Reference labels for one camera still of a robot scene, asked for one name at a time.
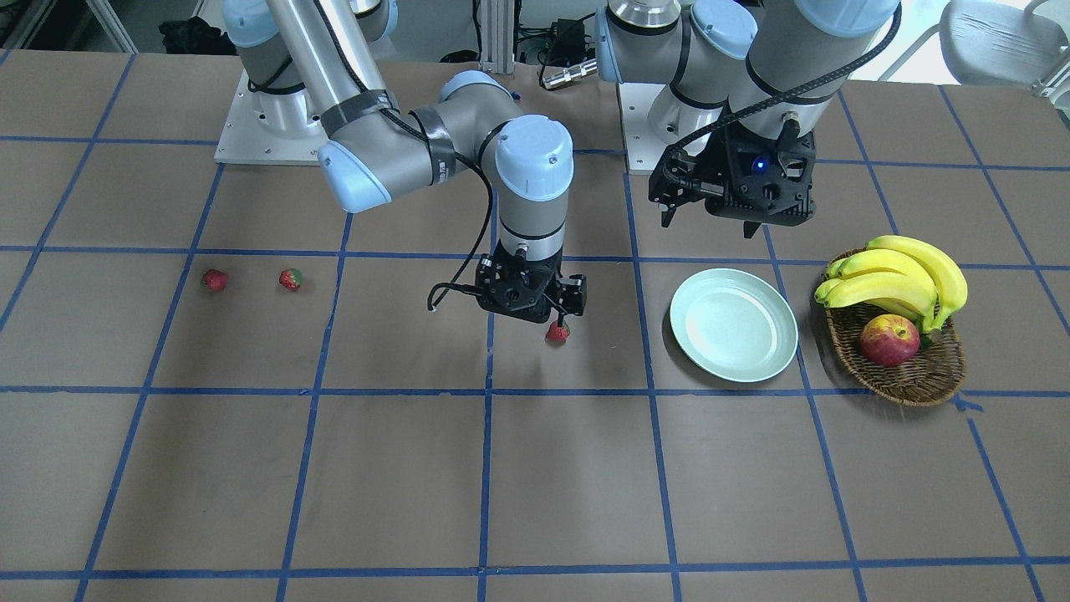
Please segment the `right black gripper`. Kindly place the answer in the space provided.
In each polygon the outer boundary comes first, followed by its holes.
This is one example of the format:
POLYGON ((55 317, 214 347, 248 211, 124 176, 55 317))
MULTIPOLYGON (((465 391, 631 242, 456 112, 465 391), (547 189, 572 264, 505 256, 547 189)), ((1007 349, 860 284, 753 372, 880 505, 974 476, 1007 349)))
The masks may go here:
POLYGON ((485 311, 547 323, 557 312, 557 328, 568 329, 567 317, 582 317, 588 300, 583 274, 564 277, 561 254, 533 262, 513 254, 482 254, 476 265, 476 300, 485 311))

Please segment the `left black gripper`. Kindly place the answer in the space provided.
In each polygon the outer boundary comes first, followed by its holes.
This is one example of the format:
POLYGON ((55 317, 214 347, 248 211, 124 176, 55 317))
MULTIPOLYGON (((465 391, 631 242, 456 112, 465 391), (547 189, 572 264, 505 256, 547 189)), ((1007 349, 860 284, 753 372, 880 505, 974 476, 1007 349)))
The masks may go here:
POLYGON ((660 206, 662 228, 682 206, 699 203, 710 216, 743 221, 744 238, 752 240, 763 223, 802 225, 814 216, 815 163, 811 132, 786 125, 768 140, 728 125, 698 154, 666 152, 649 174, 649 201, 660 206))

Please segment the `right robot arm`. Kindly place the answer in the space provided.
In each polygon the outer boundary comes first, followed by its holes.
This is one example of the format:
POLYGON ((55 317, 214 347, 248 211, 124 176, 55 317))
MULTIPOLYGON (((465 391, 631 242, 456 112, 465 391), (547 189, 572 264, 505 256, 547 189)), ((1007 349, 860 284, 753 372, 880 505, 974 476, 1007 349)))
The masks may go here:
POLYGON ((496 217, 492 254, 475 242, 459 277, 432 287, 425 305, 457 291, 485 311, 545 324, 583 314, 588 282, 562 274, 574 138, 561 122, 523 113, 513 92, 482 71, 443 84, 438 102, 402 114, 368 42, 389 33, 389 5, 350 1, 226 1, 226 34, 249 92, 294 102, 302 129, 322 132, 316 160, 348 213, 385 206, 424 186, 473 171, 496 217))

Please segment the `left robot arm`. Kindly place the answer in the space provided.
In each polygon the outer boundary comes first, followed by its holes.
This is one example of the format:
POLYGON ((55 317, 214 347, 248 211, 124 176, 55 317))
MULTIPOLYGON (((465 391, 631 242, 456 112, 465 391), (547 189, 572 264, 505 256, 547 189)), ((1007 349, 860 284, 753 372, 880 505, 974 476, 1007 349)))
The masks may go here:
POLYGON ((699 203, 738 220, 795 227, 817 210, 815 125, 849 75, 898 33, 898 1, 608 1, 596 14, 601 79, 661 84, 710 115, 670 127, 647 198, 669 227, 699 203))

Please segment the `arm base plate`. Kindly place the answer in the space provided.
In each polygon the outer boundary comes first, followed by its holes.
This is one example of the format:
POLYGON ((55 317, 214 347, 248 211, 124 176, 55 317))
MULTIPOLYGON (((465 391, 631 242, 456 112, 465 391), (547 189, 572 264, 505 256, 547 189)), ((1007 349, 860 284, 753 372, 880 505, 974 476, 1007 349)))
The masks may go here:
POLYGON ((214 157, 221 164, 314 166, 326 141, 306 90, 255 92, 243 72, 214 157))
POLYGON ((669 84, 622 83, 618 96, 628 172, 635 176, 649 175, 664 146, 698 129, 706 117, 669 84))

